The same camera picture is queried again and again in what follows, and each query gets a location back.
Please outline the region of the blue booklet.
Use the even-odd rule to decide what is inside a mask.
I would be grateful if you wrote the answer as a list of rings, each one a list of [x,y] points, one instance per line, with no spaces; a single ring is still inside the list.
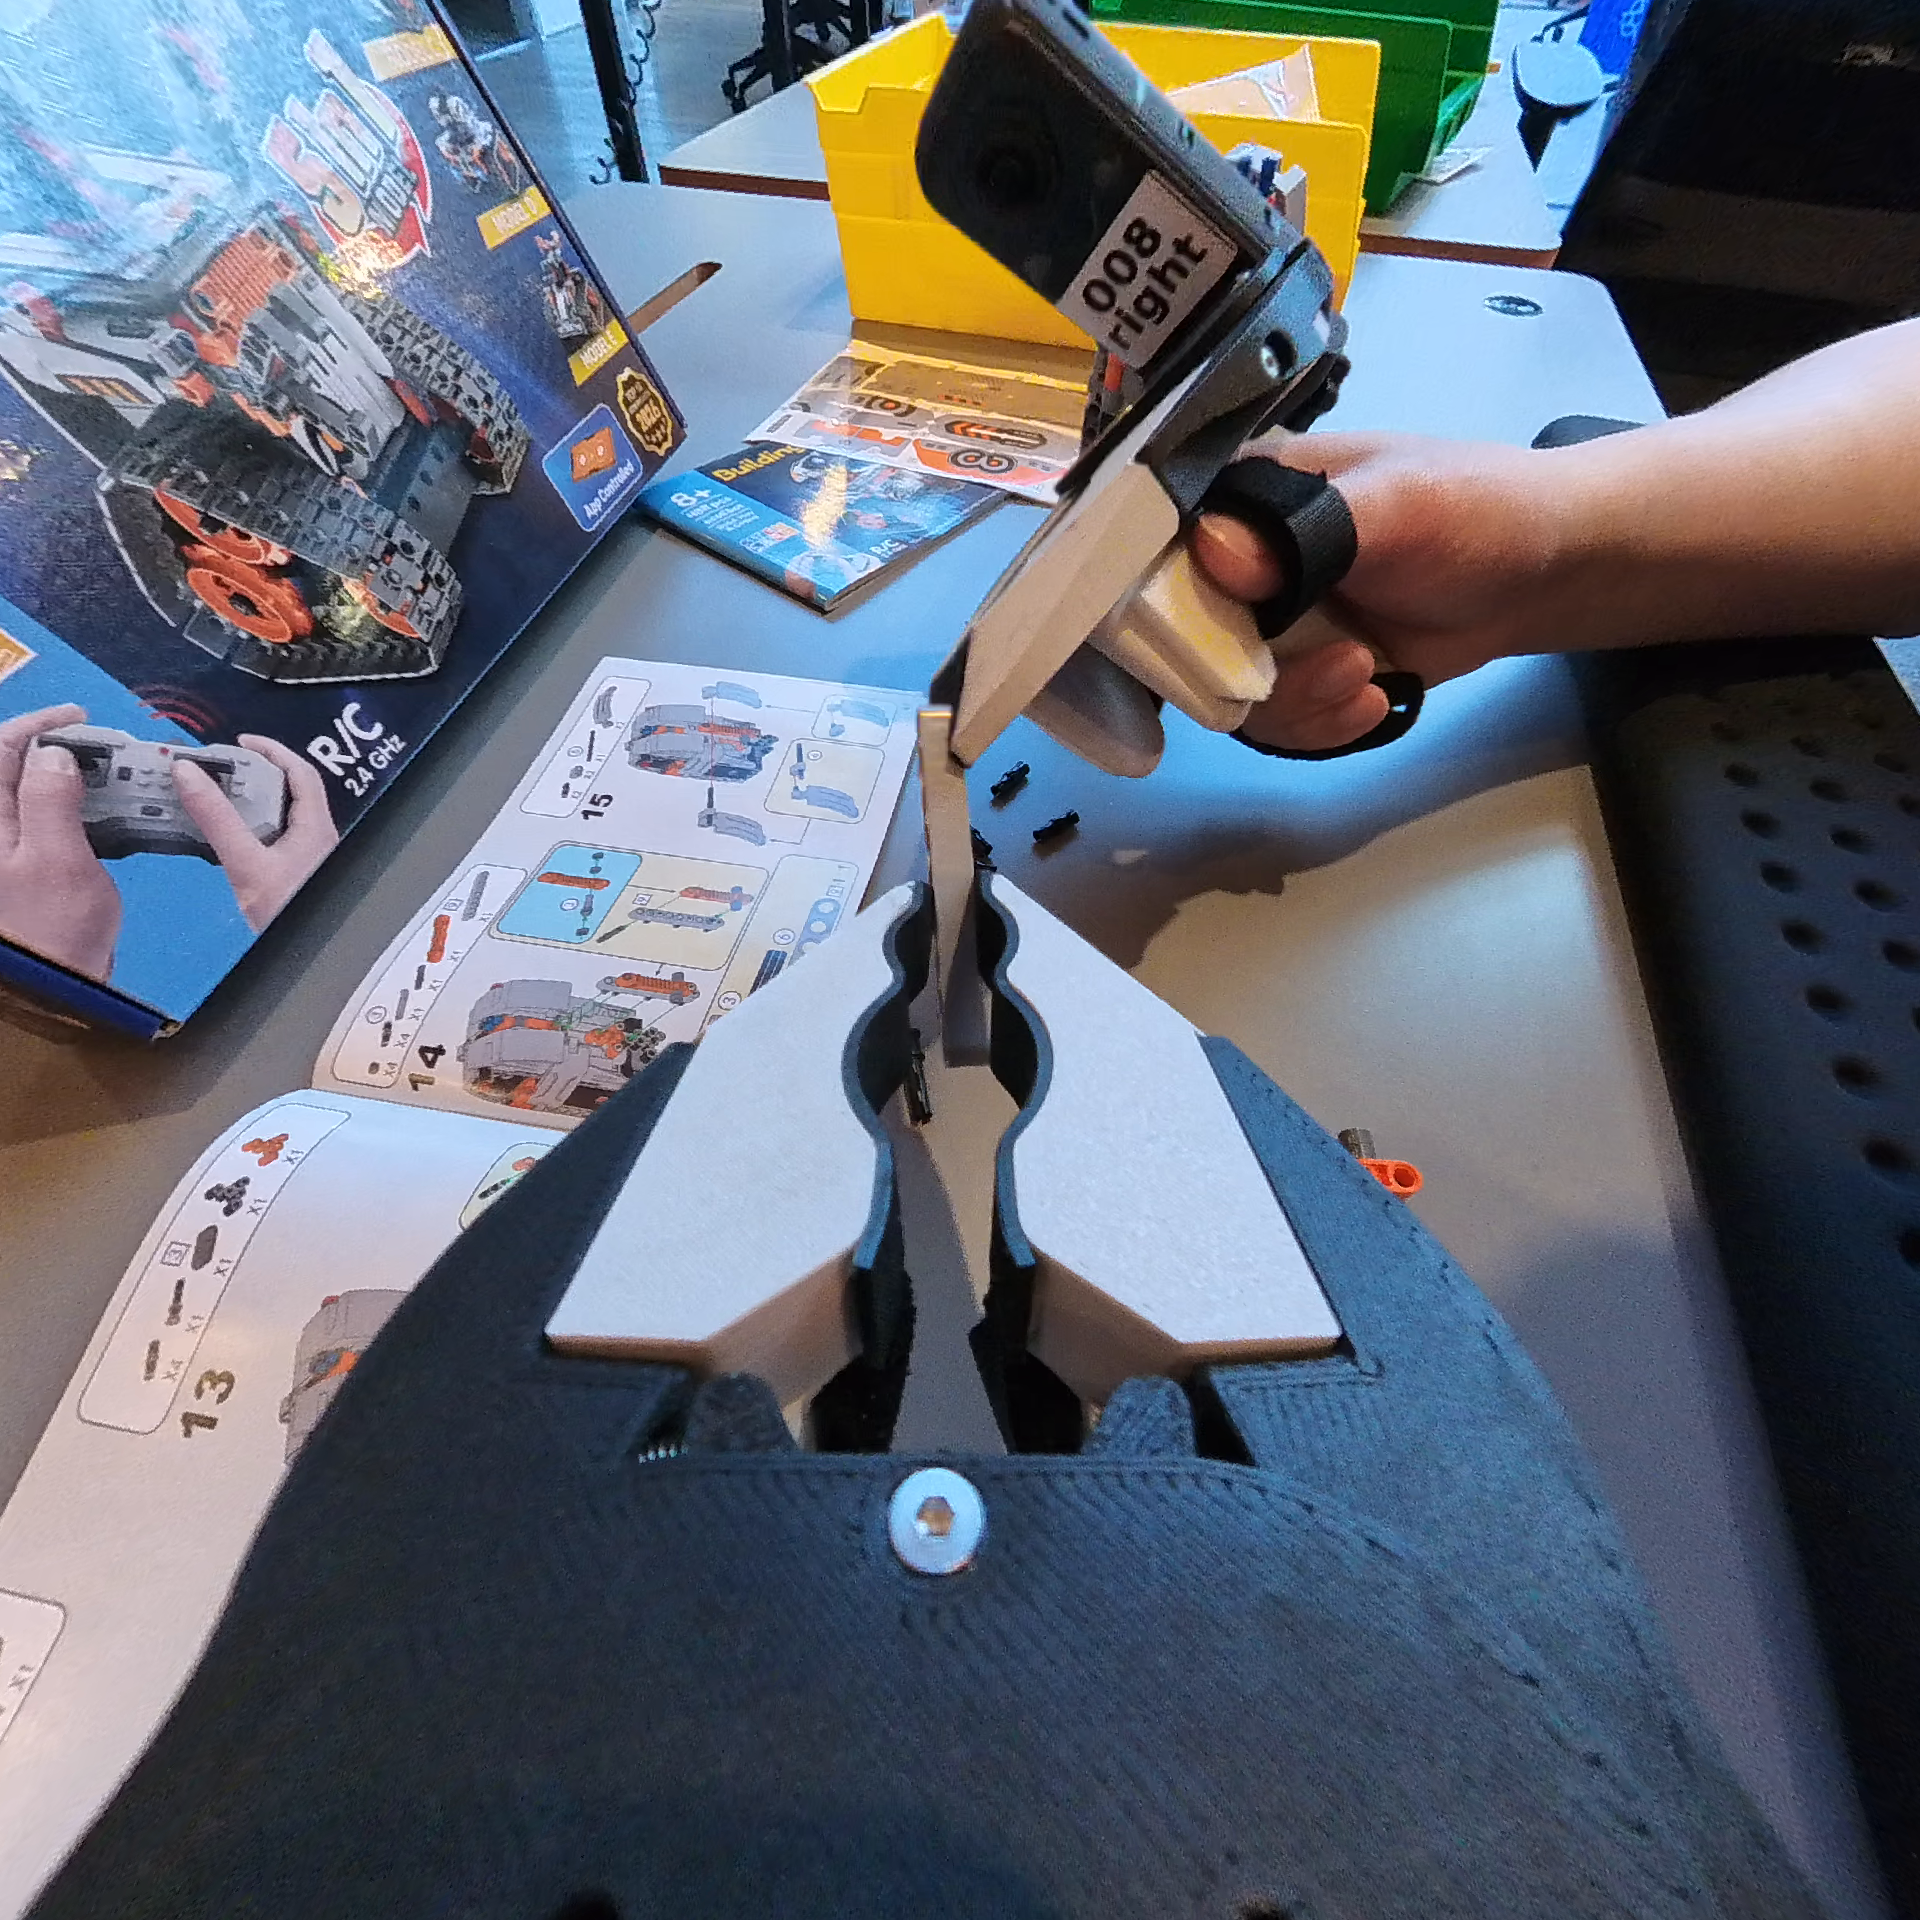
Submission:
[[[985,516],[999,493],[799,444],[751,444],[652,481],[640,510],[789,598],[833,610]]]

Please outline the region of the yellow plastic bin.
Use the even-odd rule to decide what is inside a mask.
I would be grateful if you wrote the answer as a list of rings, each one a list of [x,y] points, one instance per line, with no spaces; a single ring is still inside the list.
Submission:
[[[1317,121],[1268,128],[1247,114],[1201,110],[1196,124],[1219,150],[1259,132],[1278,138],[1283,156],[1306,170],[1306,233],[1322,249],[1341,304],[1358,253],[1382,44],[1118,18],[1104,33],[1169,93],[1297,44],[1308,47],[1322,107]],[[1089,335],[1081,326],[940,217],[919,193],[917,131],[949,44],[946,18],[926,16],[833,63],[805,85],[818,117],[853,316],[1088,348]]]

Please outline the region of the open instruction booklet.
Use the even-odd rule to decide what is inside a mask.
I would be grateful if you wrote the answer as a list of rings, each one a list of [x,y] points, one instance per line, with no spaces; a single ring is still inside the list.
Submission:
[[[910,692],[604,659],[338,1014],[199,1154],[2,1510],[2,1879],[60,1857],[285,1461],[442,1249],[664,1044],[853,920]]]

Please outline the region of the person's right hand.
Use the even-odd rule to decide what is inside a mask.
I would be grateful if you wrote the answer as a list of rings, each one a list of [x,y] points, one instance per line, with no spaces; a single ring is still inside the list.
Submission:
[[[1239,729],[1255,748],[1327,750],[1373,731],[1389,718],[1373,656],[1443,683],[1503,654],[1506,599],[1537,559],[1524,448],[1272,432],[1239,454],[1327,472],[1358,536],[1341,586],[1319,602],[1331,632],[1280,659]]]

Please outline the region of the green plastic bin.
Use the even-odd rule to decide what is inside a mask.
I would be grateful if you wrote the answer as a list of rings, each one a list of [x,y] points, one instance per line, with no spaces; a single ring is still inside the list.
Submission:
[[[1498,3],[1089,3],[1118,18],[1190,29],[1373,39],[1382,80],[1364,211],[1384,215],[1475,107]]]

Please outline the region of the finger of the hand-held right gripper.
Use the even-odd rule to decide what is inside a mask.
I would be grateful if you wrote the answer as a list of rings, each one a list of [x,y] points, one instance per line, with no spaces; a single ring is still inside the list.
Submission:
[[[1114,777],[1149,777],[1163,759],[1163,699],[1099,648],[1073,648],[1038,692],[1038,729]]]
[[[1118,451],[1045,520],[974,613],[952,656],[949,750],[980,759],[1073,648],[1099,648],[1156,694],[1188,694],[1181,516],[1156,472]]]

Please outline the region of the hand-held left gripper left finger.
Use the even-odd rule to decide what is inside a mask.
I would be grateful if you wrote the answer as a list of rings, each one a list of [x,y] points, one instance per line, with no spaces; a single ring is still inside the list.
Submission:
[[[892,1442],[915,1332],[881,1109],[910,1076],[919,887],[715,1023],[547,1320],[562,1352],[751,1372],[813,1442]]]

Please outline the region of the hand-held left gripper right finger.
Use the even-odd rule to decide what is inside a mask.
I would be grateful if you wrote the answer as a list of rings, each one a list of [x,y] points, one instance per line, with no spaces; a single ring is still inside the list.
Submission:
[[[1341,1327],[1204,1033],[1004,879],[992,1066],[1017,1099],[997,1225],[1030,1279],[1015,1349],[1081,1399],[1199,1365],[1327,1357]]]

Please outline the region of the person's right forearm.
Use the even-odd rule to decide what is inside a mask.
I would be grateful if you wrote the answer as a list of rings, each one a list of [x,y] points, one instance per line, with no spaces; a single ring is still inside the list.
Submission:
[[[1503,448],[1470,510],[1475,659],[1719,635],[1915,632],[1915,318],[1716,405],[1561,451]]]

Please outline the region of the light grey toy beam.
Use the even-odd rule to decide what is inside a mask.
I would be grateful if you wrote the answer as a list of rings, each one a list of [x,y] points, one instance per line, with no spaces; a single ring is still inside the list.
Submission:
[[[923,705],[919,795],[932,896],[932,985],[946,1064],[989,1061],[989,989],[976,952],[976,850],[965,768],[949,750],[952,707]]]

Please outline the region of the orange sticker sheet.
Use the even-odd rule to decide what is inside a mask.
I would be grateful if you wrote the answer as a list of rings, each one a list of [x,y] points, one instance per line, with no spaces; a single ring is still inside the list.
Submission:
[[[873,326],[751,440],[961,475],[1048,505],[1083,444],[1089,348]]]

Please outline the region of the blue toy kit box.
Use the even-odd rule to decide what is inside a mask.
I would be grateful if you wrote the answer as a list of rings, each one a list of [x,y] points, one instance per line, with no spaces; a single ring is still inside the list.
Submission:
[[[2,1007],[179,1027],[680,440],[434,3],[2,3]]]

